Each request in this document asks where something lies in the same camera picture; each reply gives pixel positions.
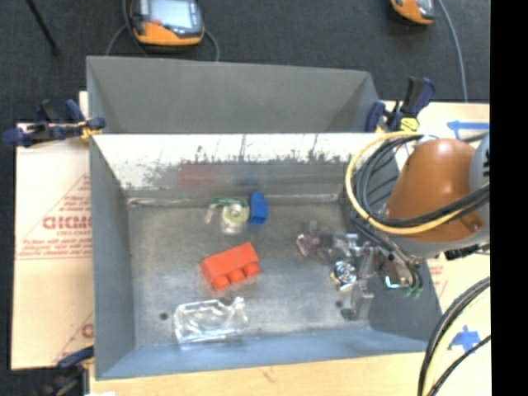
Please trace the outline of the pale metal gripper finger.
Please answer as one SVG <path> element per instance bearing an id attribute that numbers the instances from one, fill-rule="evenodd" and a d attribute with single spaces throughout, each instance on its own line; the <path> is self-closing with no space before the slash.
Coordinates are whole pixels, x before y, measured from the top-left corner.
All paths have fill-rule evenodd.
<path id="1" fill-rule="evenodd" d="M 363 247 L 358 244 L 357 233 L 335 233 L 329 255 L 338 258 L 355 258 L 363 256 Z"/>
<path id="2" fill-rule="evenodd" d="M 339 292 L 342 296 L 340 312 L 346 321 L 364 321 L 368 318 L 375 294 L 369 291 L 367 280 L 345 284 Z"/>

